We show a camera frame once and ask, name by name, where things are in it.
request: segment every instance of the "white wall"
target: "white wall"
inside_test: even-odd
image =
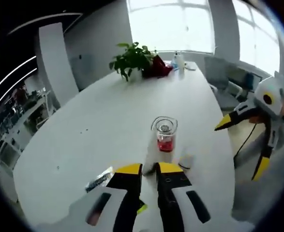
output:
[[[82,90],[112,72],[108,64],[121,52],[116,44],[132,43],[126,1],[118,0],[92,13],[66,33],[64,40]]]
[[[209,0],[209,7],[216,46],[214,55],[263,78],[269,77],[268,73],[239,60],[239,26],[232,1]],[[115,44],[132,42],[125,0],[119,0],[88,16],[67,33],[65,42],[73,71],[77,74],[75,79],[79,89],[84,89],[110,73],[108,63],[114,55],[120,52]],[[284,73],[282,47],[280,51],[280,73]],[[163,60],[171,60],[173,52],[160,52],[159,55]],[[195,61],[203,74],[205,74],[205,56],[210,56],[210,54],[184,53],[185,59]]]
[[[44,88],[42,80],[38,75],[32,75],[25,80],[27,92],[31,94],[33,91],[38,91]]]
[[[36,48],[39,77],[62,107],[79,93],[66,52],[62,23],[40,27]]]

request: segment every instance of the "potted plant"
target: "potted plant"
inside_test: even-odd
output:
[[[128,43],[117,44],[118,47],[124,47],[125,52],[113,57],[115,60],[109,63],[109,68],[115,69],[126,81],[129,81],[130,76],[134,76],[133,79],[142,78],[142,71],[150,68],[155,56],[147,46],[140,48],[138,44],[138,42],[131,45]]]

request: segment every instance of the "red liquid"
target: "red liquid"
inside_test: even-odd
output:
[[[159,139],[157,139],[157,144],[158,144],[158,148],[160,151],[163,152],[171,152],[173,151],[173,138],[171,138],[170,141],[160,141]]]

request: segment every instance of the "red object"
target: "red object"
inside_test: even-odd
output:
[[[152,66],[142,72],[144,78],[168,76],[173,67],[166,66],[163,60],[156,55],[153,58]]]
[[[159,139],[157,139],[157,143],[158,143],[158,148],[160,151],[163,152],[171,152],[173,151],[173,138],[170,138],[170,141],[160,141]]]

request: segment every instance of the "glass beaker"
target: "glass beaker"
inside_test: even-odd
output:
[[[177,120],[171,117],[160,116],[153,121],[151,130],[156,133],[157,146],[160,151],[173,151],[177,126]]]

